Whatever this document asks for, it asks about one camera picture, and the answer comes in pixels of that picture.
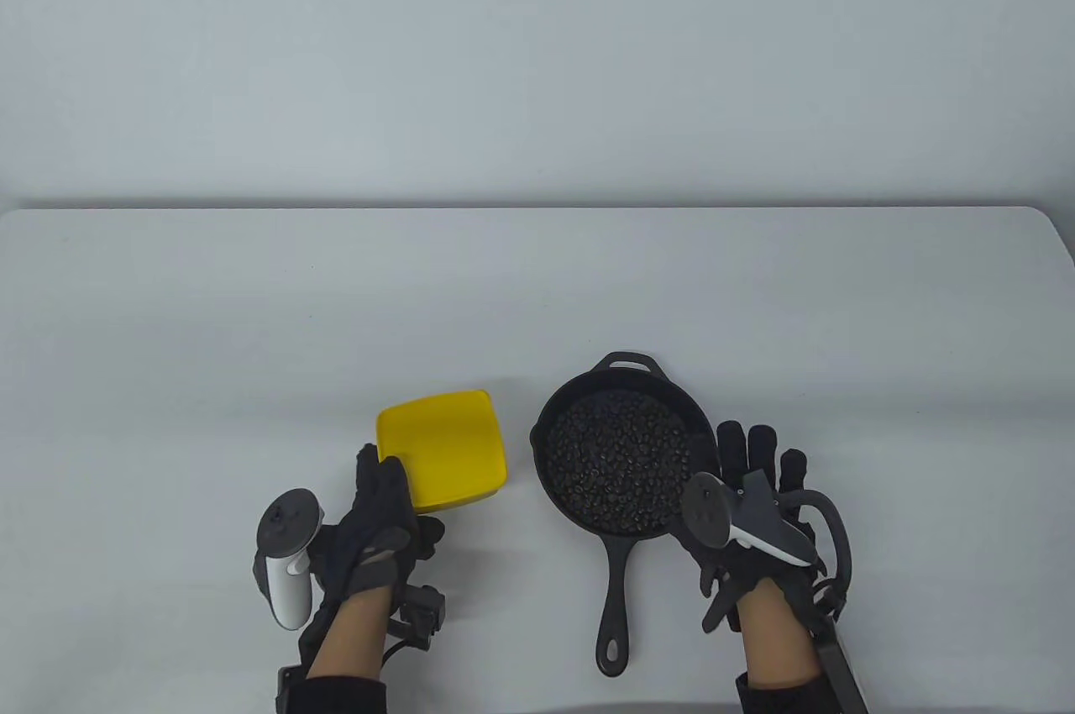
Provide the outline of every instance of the gloved hand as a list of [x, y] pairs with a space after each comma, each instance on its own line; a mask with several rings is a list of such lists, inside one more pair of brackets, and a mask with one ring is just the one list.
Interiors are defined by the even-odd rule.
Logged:
[[[717, 427], [717, 453], [708, 448], [691, 448], [691, 473], [712, 473], [735, 490], [742, 490], [743, 476], [761, 470], [773, 488], [776, 484], [776, 432], [770, 426], [754, 426], [749, 438], [736, 420], [726, 420]], [[798, 449], [786, 451], [780, 458], [780, 481], [778, 492], [800, 490], [806, 476], [806, 455]], [[816, 537], [809, 524], [799, 520], [799, 509], [783, 511], [785, 518], [802, 530], [813, 542]], [[739, 613], [735, 609], [742, 596], [754, 590], [764, 577], [771, 577], [784, 590], [785, 597], [800, 620], [812, 630], [821, 626], [819, 614], [813, 606], [812, 585], [818, 569], [825, 565], [818, 561], [809, 568], [800, 568], [765, 554], [758, 548], [745, 548], [730, 542], [723, 548], [710, 548], [699, 542], [690, 532], [682, 517], [672, 523], [671, 532], [685, 549], [694, 557], [701, 569], [700, 586], [703, 596], [713, 594], [714, 581], [718, 592], [705, 617], [702, 629], [711, 632], [727, 617], [732, 630], [740, 632]]]
[[[299, 637], [302, 666], [309, 669], [340, 605], [373, 588], [406, 585], [417, 560], [433, 556], [444, 525], [415, 515], [403, 465], [396, 457], [377, 460], [375, 445], [357, 457], [355, 501], [335, 526], [322, 526], [307, 553], [311, 573], [325, 590], [320, 608]], [[391, 612], [398, 602], [393, 600]]]

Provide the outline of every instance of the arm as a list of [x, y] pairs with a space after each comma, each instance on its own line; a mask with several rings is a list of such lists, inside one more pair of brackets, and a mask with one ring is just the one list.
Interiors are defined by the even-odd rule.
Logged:
[[374, 588], [342, 603], [306, 679], [345, 676], [376, 681], [385, 649], [391, 588]]
[[737, 606], [750, 688], [787, 689], [820, 677], [809, 633], [772, 580], [758, 583]]
[[809, 632], [768, 577], [737, 605], [746, 672], [735, 680], [746, 714], [838, 714]]

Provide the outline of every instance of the white table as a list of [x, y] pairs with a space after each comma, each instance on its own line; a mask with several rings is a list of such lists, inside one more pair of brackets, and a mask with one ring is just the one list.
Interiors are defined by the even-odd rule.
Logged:
[[632, 654], [593, 665], [600, 542], [527, 434], [608, 351], [711, 422], [774, 425], [848, 523], [844, 633], [878, 709], [1075, 700], [1075, 270], [1009, 209], [42, 211], [0, 219], [4, 710], [271, 710], [295, 637], [258, 515], [334, 520], [377, 412], [485, 387], [512, 476], [444, 515], [447, 596], [392, 714], [735, 699], [671, 539], [629, 567]]

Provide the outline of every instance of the skillet helper handle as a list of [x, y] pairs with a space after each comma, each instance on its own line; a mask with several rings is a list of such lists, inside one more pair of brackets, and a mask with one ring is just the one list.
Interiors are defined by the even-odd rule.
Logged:
[[776, 496], [776, 502], [782, 509], [794, 506], [813, 506], [825, 518], [829, 533], [832, 536], [832, 545], [836, 549], [836, 573], [833, 590], [840, 598], [847, 596], [847, 588], [851, 584], [851, 543], [847, 538], [847, 529], [844, 527], [844, 518], [840, 517], [840, 511], [832, 503], [829, 496], [817, 490], [792, 490], [782, 492]]
[[651, 356], [646, 356], [642, 353], [629, 353], [628, 351], [616, 351], [615, 353], [607, 354], [607, 356], [605, 356], [604, 358], [602, 358], [602, 360], [597, 362], [597, 365], [592, 370], [590, 370], [590, 372], [597, 372], [598, 370], [607, 370], [614, 363], [618, 362], [633, 363], [637, 365], [639, 367], [645, 367], [646, 369], [648, 369], [649, 372], [653, 373], [653, 375], [656, 375], [657, 377], [663, 381], [669, 380], [669, 376], [664, 375], [664, 370], [660, 368], [660, 365], [658, 365], [657, 361], [655, 361]]
[[627, 574], [627, 558], [634, 547], [634, 541], [626, 538], [602, 540], [608, 556], [608, 591], [601, 614], [601, 627], [598, 629], [597, 659], [602, 674], [615, 677], [627, 669], [630, 655], [624, 577]]

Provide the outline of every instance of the white backdrop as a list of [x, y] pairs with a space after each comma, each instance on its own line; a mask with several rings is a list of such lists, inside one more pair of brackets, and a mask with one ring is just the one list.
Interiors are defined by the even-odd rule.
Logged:
[[511, 479], [445, 514], [416, 577], [449, 622], [388, 665], [393, 714], [730, 702], [741, 640], [701, 632], [668, 538], [631, 559], [630, 667], [598, 673], [605, 558], [532, 468], [556, 387], [640, 347], [711, 422], [809, 454], [877, 712], [1069, 710], [1073, 303], [1024, 209], [9, 214], [0, 688], [12, 712], [268, 711], [296, 645], [250, 577], [266, 503], [307, 486], [335, 520], [381, 409], [481, 386]]
[[1072, 39], [1075, 0], [0, 0], [0, 186], [1064, 222]]

